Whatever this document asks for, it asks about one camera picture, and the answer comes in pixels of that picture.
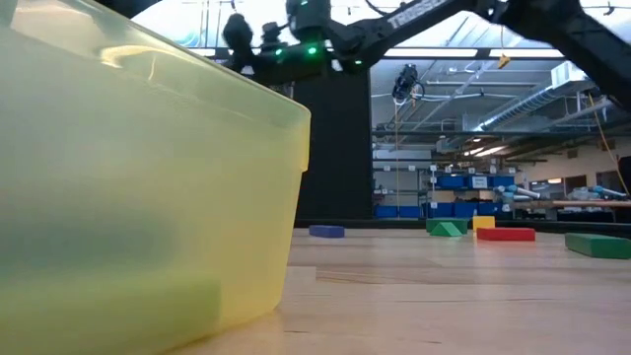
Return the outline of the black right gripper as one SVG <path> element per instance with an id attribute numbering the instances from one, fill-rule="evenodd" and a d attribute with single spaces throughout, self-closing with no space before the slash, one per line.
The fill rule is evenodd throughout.
<path id="1" fill-rule="evenodd" d="M 258 52 L 251 47 L 252 30 L 239 13 L 228 18 L 223 39 L 233 51 L 227 66 L 262 85 L 282 85 L 319 76 L 332 60 L 345 56 L 344 26 L 333 21 L 330 0 L 286 0 L 286 23 L 262 26 Z"/>

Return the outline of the long green block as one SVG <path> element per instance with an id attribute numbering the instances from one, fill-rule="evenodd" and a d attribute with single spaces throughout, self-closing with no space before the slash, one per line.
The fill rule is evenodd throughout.
<path id="1" fill-rule="evenodd" d="M 631 259 L 631 241 L 617 237 L 567 233 L 565 247 L 593 258 Z"/>

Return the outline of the silver ventilation duct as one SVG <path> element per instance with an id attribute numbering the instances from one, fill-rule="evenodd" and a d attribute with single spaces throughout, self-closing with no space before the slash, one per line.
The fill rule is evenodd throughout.
<path id="1" fill-rule="evenodd" d="M 480 119 L 473 131 L 492 131 L 506 122 L 532 113 L 566 96 L 591 89 L 595 85 L 574 63 L 562 62 L 550 70 L 550 79 L 542 86 L 490 112 Z"/>

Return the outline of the wooden background table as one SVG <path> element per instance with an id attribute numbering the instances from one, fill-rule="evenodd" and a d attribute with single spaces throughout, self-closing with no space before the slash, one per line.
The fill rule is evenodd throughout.
<path id="1" fill-rule="evenodd" d="M 551 209 L 565 207 L 631 208 L 631 201 L 618 200 L 533 200 L 511 203 L 514 209 Z"/>

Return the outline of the yellow translucent plastic bin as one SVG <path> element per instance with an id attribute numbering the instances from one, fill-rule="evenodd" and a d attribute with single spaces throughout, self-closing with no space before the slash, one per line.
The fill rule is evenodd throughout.
<path id="1" fill-rule="evenodd" d="M 271 312 L 310 126 L 94 0 L 0 0 L 0 355 L 155 355 Z"/>

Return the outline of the green triangular wedge block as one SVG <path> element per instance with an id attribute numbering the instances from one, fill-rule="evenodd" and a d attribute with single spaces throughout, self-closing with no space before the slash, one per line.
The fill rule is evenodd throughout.
<path id="1" fill-rule="evenodd" d="M 438 223 L 430 232 L 432 237 L 461 237 L 462 232 L 460 229 L 452 222 L 440 222 Z"/>

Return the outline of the blue block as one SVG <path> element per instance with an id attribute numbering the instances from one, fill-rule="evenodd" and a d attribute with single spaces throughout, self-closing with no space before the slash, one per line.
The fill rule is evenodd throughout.
<path id="1" fill-rule="evenodd" d="M 342 239 L 345 237 L 345 229 L 341 226 L 311 225 L 309 234 L 313 237 Z"/>

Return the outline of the short green block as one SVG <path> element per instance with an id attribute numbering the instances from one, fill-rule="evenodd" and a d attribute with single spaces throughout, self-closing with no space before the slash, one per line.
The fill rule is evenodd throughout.
<path id="1" fill-rule="evenodd" d="M 440 223 L 452 223 L 463 235 L 468 232 L 468 220 L 459 218 L 432 218 L 426 220 L 426 231 L 430 233 Z"/>

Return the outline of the black partition panel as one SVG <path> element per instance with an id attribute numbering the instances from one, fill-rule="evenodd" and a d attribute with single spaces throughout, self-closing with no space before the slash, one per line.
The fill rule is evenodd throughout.
<path id="1" fill-rule="evenodd" d="M 301 82 L 294 99 L 312 114 L 309 167 L 302 177 L 297 218 L 371 218 L 370 75 Z"/>

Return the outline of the red flat block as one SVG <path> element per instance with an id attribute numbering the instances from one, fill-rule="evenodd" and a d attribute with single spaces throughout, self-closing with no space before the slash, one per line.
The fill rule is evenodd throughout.
<path id="1" fill-rule="evenodd" d="M 530 228 L 479 228 L 478 240 L 493 242 L 534 242 L 536 231 Z"/>

